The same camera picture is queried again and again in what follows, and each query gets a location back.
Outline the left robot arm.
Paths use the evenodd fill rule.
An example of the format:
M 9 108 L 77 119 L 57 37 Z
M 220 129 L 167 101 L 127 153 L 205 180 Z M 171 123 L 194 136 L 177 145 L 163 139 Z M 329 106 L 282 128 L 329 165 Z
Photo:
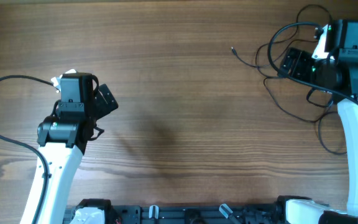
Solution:
M 97 139 L 103 129 L 97 120 L 118 107 L 107 85 L 95 75 L 69 70 L 52 79 L 61 98 L 53 114 L 38 126 L 37 142 L 41 158 L 21 223 L 61 223 L 71 183 L 86 145 Z

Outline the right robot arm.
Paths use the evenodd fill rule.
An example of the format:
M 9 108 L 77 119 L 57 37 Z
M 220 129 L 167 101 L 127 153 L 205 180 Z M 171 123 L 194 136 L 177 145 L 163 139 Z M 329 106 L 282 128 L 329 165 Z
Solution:
M 336 20 L 316 30 L 313 54 L 291 49 L 280 66 L 269 63 L 278 76 L 332 94 L 346 140 L 349 193 L 345 211 L 302 197 L 284 199 L 284 223 L 358 223 L 358 21 Z

